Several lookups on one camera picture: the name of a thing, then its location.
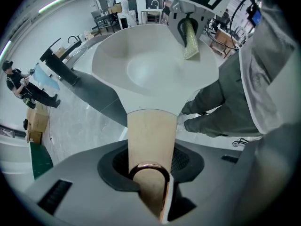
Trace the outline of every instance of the fluorescent light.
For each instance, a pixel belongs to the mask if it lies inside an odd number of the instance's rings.
[[[46,5],[45,7],[41,8],[41,9],[39,10],[39,13],[44,12],[47,8],[51,7],[52,5],[55,5],[56,3],[60,2],[60,1],[62,1],[62,0],[55,0],[55,1],[51,2],[51,3],[49,3],[49,4]]]
[[[0,61],[1,61],[2,57],[4,56],[6,50],[9,48],[10,43],[11,43],[11,41],[9,40],[9,41],[6,43],[4,49],[2,50],[2,52],[1,52],[1,54],[0,54]]]

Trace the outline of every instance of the blue cloth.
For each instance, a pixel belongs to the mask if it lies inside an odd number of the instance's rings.
[[[41,68],[39,64],[37,64],[34,68],[33,78],[36,82],[42,83],[44,85],[50,86],[54,89],[60,90],[60,87],[56,81],[51,79]]]

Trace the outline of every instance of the green board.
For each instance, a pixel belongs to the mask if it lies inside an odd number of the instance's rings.
[[[30,149],[33,177],[36,180],[39,176],[53,168],[53,163],[45,146],[30,142]]]

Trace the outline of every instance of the black shoe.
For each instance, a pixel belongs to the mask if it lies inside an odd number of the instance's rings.
[[[57,100],[57,102],[55,103],[55,109],[60,105],[61,100]]]
[[[55,96],[53,96],[51,99],[56,101],[57,98],[57,94],[55,94]]]

